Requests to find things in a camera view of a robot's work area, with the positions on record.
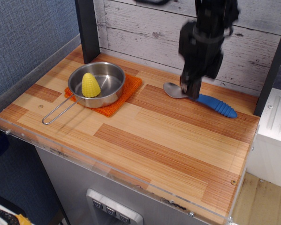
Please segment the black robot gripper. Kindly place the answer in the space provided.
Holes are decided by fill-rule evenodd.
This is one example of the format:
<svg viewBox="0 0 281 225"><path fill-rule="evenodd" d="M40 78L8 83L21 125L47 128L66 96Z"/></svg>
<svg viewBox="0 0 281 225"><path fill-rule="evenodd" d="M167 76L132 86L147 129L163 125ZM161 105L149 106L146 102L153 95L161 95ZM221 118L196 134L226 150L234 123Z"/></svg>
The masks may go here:
<svg viewBox="0 0 281 225"><path fill-rule="evenodd" d="M223 53L224 37L207 38L200 33L196 22L187 22L180 31L179 54L184 58L184 68L180 76L180 88L193 100L198 99L201 77L215 79L219 73Z"/></svg>

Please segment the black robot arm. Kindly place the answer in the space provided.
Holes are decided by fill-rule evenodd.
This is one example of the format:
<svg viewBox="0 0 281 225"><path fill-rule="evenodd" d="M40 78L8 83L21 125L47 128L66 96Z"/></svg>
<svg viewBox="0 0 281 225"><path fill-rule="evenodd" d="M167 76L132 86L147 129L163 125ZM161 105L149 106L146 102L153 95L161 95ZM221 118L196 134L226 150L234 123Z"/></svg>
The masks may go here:
<svg viewBox="0 0 281 225"><path fill-rule="evenodd" d="M202 77L215 79L220 70L226 29L238 20L236 0L197 0L196 21L186 22L179 36L179 54L184 58L180 87L184 94L198 99Z"/></svg>

